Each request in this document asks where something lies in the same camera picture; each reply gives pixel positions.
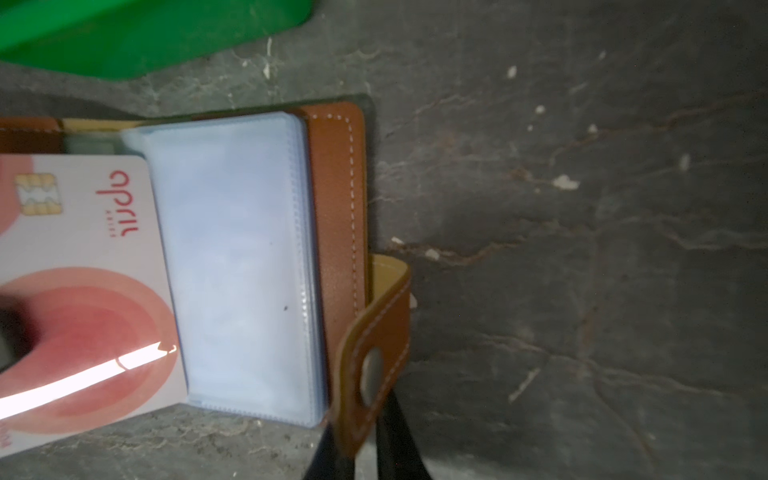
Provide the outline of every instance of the pink card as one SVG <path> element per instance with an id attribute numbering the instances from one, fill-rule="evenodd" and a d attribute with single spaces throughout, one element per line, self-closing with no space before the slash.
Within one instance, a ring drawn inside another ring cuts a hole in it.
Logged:
<path id="1" fill-rule="evenodd" d="M 0 307 L 31 344 L 0 372 L 0 456 L 187 397 L 140 157 L 0 155 Z"/>

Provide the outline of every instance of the brown leather cover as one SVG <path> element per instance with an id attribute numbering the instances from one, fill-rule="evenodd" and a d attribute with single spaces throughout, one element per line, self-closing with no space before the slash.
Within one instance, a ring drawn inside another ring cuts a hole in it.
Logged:
<path id="1" fill-rule="evenodd" d="M 365 125 L 360 109 L 341 102 L 308 105 L 290 113 L 306 120 L 309 137 L 332 421 L 339 449 L 354 456 L 407 359 L 409 269 L 381 255 L 369 264 Z M 64 153 L 64 134 L 158 123 L 162 120 L 0 118 L 0 153 Z M 375 402 L 367 409 L 358 386 L 362 361 L 374 346 L 382 350 L 385 375 Z"/>
<path id="2" fill-rule="evenodd" d="M 368 304 L 366 129 L 351 103 L 310 105 L 306 119 L 329 371 L 349 325 Z"/>
<path id="3" fill-rule="evenodd" d="M 0 153 L 61 153 L 61 129 L 55 118 L 0 118 Z"/>

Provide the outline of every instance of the pink circle design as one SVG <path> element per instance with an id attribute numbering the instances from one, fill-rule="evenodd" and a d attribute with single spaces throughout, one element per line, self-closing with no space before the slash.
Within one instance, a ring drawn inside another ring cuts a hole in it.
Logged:
<path id="1" fill-rule="evenodd" d="M 0 286 L 0 295 L 18 300 L 32 344 L 27 356 L 0 374 L 0 398 L 158 342 L 159 349 L 171 352 L 14 415 L 7 419 L 14 430 L 73 433 L 119 420 L 149 400 L 176 364 L 179 342 L 173 312 L 152 289 L 129 276 L 83 267 L 43 270 Z"/>

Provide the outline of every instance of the card holder wallet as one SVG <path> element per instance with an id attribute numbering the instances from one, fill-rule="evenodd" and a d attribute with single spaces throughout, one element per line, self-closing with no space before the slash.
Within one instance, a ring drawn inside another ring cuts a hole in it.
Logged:
<path id="1" fill-rule="evenodd" d="M 339 102 L 288 111 L 304 119 L 309 139 L 331 392 L 329 420 L 339 449 L 352 456 L 365 441 L 407 360 L 410 270 L 397 259 L 368 254 L 361 110 Z M 126 128 L 260 112 L 262 108 L 141 121 L 0 118 L 0 153 L 117 153 L 119 131 Z M 363 360 L 375 348 L 382 353 L 382 382 L 366 406 L 359 382 Z"/>
<path id="2" fill-rule="evenodd" d="M 306 129 L 283 112 L 123 130 L 147 160 L 191 405 L 327 408 Z"/>

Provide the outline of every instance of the printed logo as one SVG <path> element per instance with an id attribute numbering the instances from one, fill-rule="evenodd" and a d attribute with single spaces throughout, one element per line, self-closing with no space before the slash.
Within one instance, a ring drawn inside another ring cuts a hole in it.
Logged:
<path id="1" fill-rule="evenodd" d="M 126 208 L 134 202 L 134 196 L 127 189 L 131 183 L 131 178 L 125 172 L 115 170 L 109 175 L 109 179 L 112 180 L 110 187 L 113 190 L 99 190 L 96 192 L 97 195 L 107 195 L 112 199 L 114 205 L 118 207 L 115 210 L 106 210 L 105 212 L 107 214 L 109 236 L 117 237 L 118 231 L 121 237 L 125 237 L 130 232 L 138 232 L 139 226 L 136 213 Z"/>

